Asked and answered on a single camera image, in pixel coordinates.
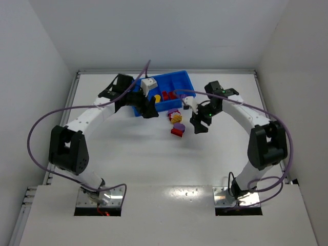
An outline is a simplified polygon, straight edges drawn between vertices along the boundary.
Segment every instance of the yellow block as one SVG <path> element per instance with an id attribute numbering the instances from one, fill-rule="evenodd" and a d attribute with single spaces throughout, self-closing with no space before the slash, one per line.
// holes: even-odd
<path id="1" fill-rule="evenodd" d="M 159 103 L 160 102 L 160 95 L 155 95 L 155 103 Z"/>
<path id="2" fill-rule="evenodd" d="M 172 120 L 171 120 L 171 123 L 174 124 L 174 123 L 179 123 L 182 121 L 182 116 L 175 116 Z"/>

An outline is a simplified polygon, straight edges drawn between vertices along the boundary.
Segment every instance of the gray wall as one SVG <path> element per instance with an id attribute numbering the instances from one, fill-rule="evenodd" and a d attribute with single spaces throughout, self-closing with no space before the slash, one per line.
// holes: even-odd
<path id="1" fill-rule="evenodd" d="M 328 245 L 327 13 L 327 0 L 290 0 L 257 70 L 269 109 L 291 128 L 292 173 L 320 245 Z"/>
<path id="2" fill-rule="evenodd" d="M 252 68 L 288 0 L 30 0 L 67 65 Z"/>
<path id="3" fill-rule="evenodd" d="M 7 245 L 27 186 L 42 183 L 26 139 L 32 124 L 61 107 L 72 75 L 27 0 L 0 1 L 0 245 Z M 37 159 L 47 163 L 49 134 L 60 114 L 33 135 Z"/>

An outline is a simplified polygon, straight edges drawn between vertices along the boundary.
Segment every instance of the blue plastic tray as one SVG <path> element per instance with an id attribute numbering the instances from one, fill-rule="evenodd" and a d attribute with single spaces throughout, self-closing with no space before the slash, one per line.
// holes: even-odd
<path id="1" fill-rule="evenodd" d="M 155 108 L 158 112 L 182 107 L 182 102 L 179 98 L 163 101 L 162 91 L 166 91 L 167 94 L 169 95 L 169 92 L 174 91 L 176 89 L 194 90 L 193 85 L 191 84 L 191 81 L 189 79 L 188 73 L 186 71 L 156 75 L 156 76 L 152 76 L 152 78 L 154 78 L 157 81 L 158 87 L 149 91 L 148 99 L 150 99 L 152 96 L 156 94 L 160 95 L 160 102 L 155 104 Z M 142 79 L 139 79 L 137 81 L 136 84 L 138 86 L 135 87 L 134 91 L 139 90 L 141 80 Z M 185 94 L 187 96 L 194 96 L 194 97 L 196 96 L 195 93 L 188 93 L 188 92 L 179 92 L 178 94 Z M 135 116 L 140 116 L 140 114 L 137 112 L 135 107 L 133 107 L 133 110 Z"/>

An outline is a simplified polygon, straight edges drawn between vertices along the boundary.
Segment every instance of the robotic arm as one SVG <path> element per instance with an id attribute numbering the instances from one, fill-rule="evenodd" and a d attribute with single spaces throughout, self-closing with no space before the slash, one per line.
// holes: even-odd
<path id="1" fill-rule="evenodd" d="M 155 109 L 155 98 L 150 100 L 145 96 L 145 86 L 139 91 L 130 91 L 115 104 L 103 105 L 120 96 L 133 82 L 133 77 L 119 74 L 109 86 L 99 93 L 93 105 L 75 120 L 64 127 L 55 126 L 51 131 L 49 161 L 56 167 L 65 170 L 73 178 L 94 188 L 104 188 L 105 181 L 96 175 L 88 166 L 89 154 L 86 139 L 108 117 L 116 113 L 122 106 L 134 106 L 143 118 L 158 117 Z M 106 192 L 94 192 L 84 187 L 82 189 L 93 201 L 106 205 Z"/>
<path id="2" fill-rule="evenodd" d="M 241 102 L 239 105 L 212 96 L 208 96 L 210 102 L 206 105 L 198 104 L 193 97 L 186 97 L 183 100 L 193 111 L 190 123 L 195 128 L 195 134 L 208 132 L 208 128 L 201 122 L 209 126 L 212 117 L 222 111 L 231 115 L 249 134 L 249 161 L 242 172 L 233 179 L 231 195 L 229 194 L 238 199 L 249 192 L 250 181 L 262 178 L 272 166 L 287 157 L 285 129 L 279 122 L 271 121 L 253 109 L 243 106 L 243 99 L 235 89 L 225 90 L 218 81 L 214 81 L 205 86 L 205 91 Z M 254 182 L 251 188 L 254 189 L 256 186 L 257 182 Z"/>

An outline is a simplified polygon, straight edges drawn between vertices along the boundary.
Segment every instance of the wire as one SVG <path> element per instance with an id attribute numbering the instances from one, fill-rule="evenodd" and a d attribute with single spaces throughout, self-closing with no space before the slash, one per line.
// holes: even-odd
<path id="1" fill-rule="evenodd" d="M 229 172 L 229 175 L 228 175 L 228 193 L 229 195 L 231 195 L 231 192 L 230 192 L 230 176 L 232 176 L 232 180 L 235 179 L 235 175 L 232 173 L 232 172 Z"/>
<path id="2" fill-rule="evenodd" d="M 148 67 L 146 67 L 146 70 L 145 70 L 145 78 L 148 78 Z"/>
<path id="3" fill-rule="evenodd" d="M 57 173 L 55 171 L 52 171 L 50 169 L 47 169 L 45 167 L 43 167 L 33 156 L 32 154 L 32 151 L 31 151 L 31 136 L 32 136 L 32 133 L 35 129 L 35 127 L 40 123 L 41 120 L 43 120 L 44 118 L 48 117 L 49 115 L 52 115 L 54 113 L 58 113 L 58 112 L 62 112 L 62 111 L 65 111 L 65 110 L 71 110 L 71 109 L 89 109 L 89 108 L 97 108 L 97 107 L 105 107 L 105 106 L 108 106 L 110 104 L 113 104 L 115 103 L 116 101 L 120 100 L 122 97 L 124 97 L 133 87 L 134 85 L 137 83 L 137 81 L 140 79 L 140 77 L 143 75 L 143 73 L 145 73 L 148 69 L 148 66 L 150 64 L 151 60 L 149 60 L 147 62 L 147 64 L 145 65 L 145 67 L 142 69 L 142 71 L 139 73 L 139 75 L 136 77 L 136 79 L 130 84 L 130 86 L 126 89 L 125 92 L 123 92 L 120 96 L 118 96 L 117 98 L 115 98 L 114 100 L 110 101 L 110 102 L 107 102 L 105 104 L 99 104 L 99 105 L 83 105 L 83 106 L 73 106 L 73 107 L 67 107 L 67 108 L 62 108 L 62 109 L 56 109 L 56 110 L 53 110 L 47 114 L 45 114 L 44 116 L 42 116 L 40 119 L 38 119 L 34 125 L 32 126 L 29 134 L 28 134 L 28 137 L 27 137 L 27 151 L 28 151 L 28 154 L 30 156 L 30 158 L 32 159 L 32 161 L 39 167 L 41 168 L 42 170 L 46 171 L 46 172 L 49 172 L 49 173 L 52 173 L 54 175 L 57 175 L 57 176 L 60 176 L 60 177 L 63 177 L 63 178 L 66 178 L 66 179 L 69 179 L 73 182 L 76 182 L 78 183 L 79 185 L 91 190 L 91 191 L 97 191 L 97 192 L 102 192 L 102 191 L 108 191 L 108 190 L 112 190 L 112 189 L 115 189 L 115 188 L 118 188 L 118 187 L 121 187 L 121 186 L 124 186 L 125 187 L 125 190 L 124 190 L 124 194 L 123 194 L 123 198 L 122 198 L 122 202 L 121 202 L 121 207 L 123 206 L 123 202 L 124 202 L 124 199 L 125 199 L 125 196 L 126 196 L 126 193 L 127 193 L 127 185 L 125 183 L 122 183 L 122 184 L 119 184 L 119 185 L 116 185 L 116 186 L 113 186 L 113 187 L 107 187 L 107 188 L 103 188 L 103 189 L 97 189 L 97 188 L 94 188 L 94 187 L 91 187 L 91 186 L 88 186 L 84 183 L 81 183 L 80 181 L 78 181 L 77 179 L 74 179 L 72 177 L 69 177 L 69 176 L 66 176 L 64 174 L 61 174 L 61 173 Z"/>
<path id="4" fill-rule="evenodd" d="M 97 212 L 100 213 L 102 216 L 104 215 L 104 214 L 102 213 L 102 211 L 100 211 L 100 209 L 99 209 L 99 205 L 97 205 Z"/>
<path id="5" fill-rule="evenodd" d="M 202 101 L 199 105 L 202 105 L 204 103 L 208 103 L 209 101 L 211 101 L 211 100 Z"/>
<path id="6" fill-rule="evenodd" d="M 272 179 L 272 178 L 279 179 L 279 177 L 277 177 L 277 176 L 269 176 L 269 177 L 263 178 L 262 180 Z M 252 206 L 255 206 L 255 205 L 260 205 L 260 204 L 262 204 L 262 203 L 264 203 L 266 201 L 269 201 L 269 200 L 275 198 L 277 195 L 279 195 L 279 193 L 282 191 L 282 188 L 283 188 L 283 182 L 280 183 L 280 189 L 274 195 L 272 195 L 272 196 L 270 196 L 270 197 L 268 197 L 268 198 L 266 198 L 266 199 L 264 199 L 262 201 L 256 202 L 254 204 L 250 204 L 250 205 L 246 205 L 246 206 L 238 206 L 238 207 L 237 206 L 234 206 L 232 208 L 228 208 L 228 209 L 226 209 L 226 212 L 227 211 L 231 211 L 231 210 L 246 209 L 246 208 L 249 208 L 249 207 L 252 207 Z"/>
<path id="7" fill-rule="evenodd" d="M 205 96 L 212 96 L 212 97 L 216 97 L 216 98 L 219 98 L 219 99 L 222 99 L 222 100 L 226 100 L 226 101 L 230 101 L 230 102 L 233 102 L 235 104 L 239 104 L 239 105 L 243 105 L 243 106 L 246 106 L 248 108 L 251 108 L 251 109 L 255 109 L 257 111 L 260 111 L 262 113 L 265 113 L 269 116 L 271 116 L 272 118 L 276 119 L 282 126 L 283 128 L 285 129 L 286 131 L 286 135 L 288 137 L 288 140 L 289 140 L 289 146 L 290 146 L 290 154 L 289 154 L 289 159 L 288 159 L 288 163 L 287 163 L 287 166 L 286 166 L 286 169 L 283 173 L 283 175 L 281 177 L 276 177 L 276 176 L 270 176 L 270 177 L 266 177 L 266 178 L 263 178 L 261 180 L 266 180 L 266 179 L 271 179 L 271 178 L 278 178 L 278 181 L 275 182 L 274 184 L 272 184 L 271 186 L 268 186 L 264 189 L 260 189 L 260 190 L 254 190 L 251 188 L 251 184 L 254 183 L 254 182 L 258 182 L 260 181 L 259 179 L 254 179 L 254 180 L 251 180 L 248 184 L 247 184 L 247 187 L 248 189 L 251 191 L 251 192 L 265 192 L 265 191 L 269 191 L 273 188 L 275 188 L 276 186 L 278 186 L 279 184 L 281 184 L 281 190 L 282 190 L 282 187 L 283 187 L 283 180 L 287 177 L 288 175 L 288 172 L 290 171 L 291 167 L 292 167 L 292 162 L 293 162 L 293 157 L 294 157 L 294 144 L 293 144 L 293 140 L 292 140 L 292 136 L 291 136 L 291 133 L 290 131 L 288 130 L 287 126 L 285 125 L 285 123 L 276 115 L 266 111 L 266 110 L 263 110 L 259 107 L 256 107 L 256 106 L 253 106 L 253 105 L 249 105 L 249 104 L 246 104 L 244 102 L 239 102 L 239 101 L 235 101 L 235 100 L 231 100 L 231 99 L 228 99 L 226 97 L 223 97 L 223 96 L 218 96 L 218 95 L 214 95 L 214 94 L 210 94 L 210 93 L 205 93 L 205 92 L 200 92 L 200 91 L 193 91 L 193 90 L 186 90 L 186 89 L 176 89 L 173 91 L 173 94 L 180 98 L 180 100 L 183 102 L 182 98 L 176 94 L 176 92 L 178 91 L 182 91 L 182 92 L 189 92 L 189 93 L 195 93 L 195 94 L 200 94 L 200 95 L 205 95 Z M 259 204 L 265 202 L 265 201 L 268 201 L 268 200 L 271 200 L 272 198 L 274 198 L 275 196 L 277 196 L 281 190 L 279 190 L 275 195 L 273 195 L 272 197 L 269 197 L 268 199 L 265 199 L 263 200 L 262 202 L 260 202 Z"/>

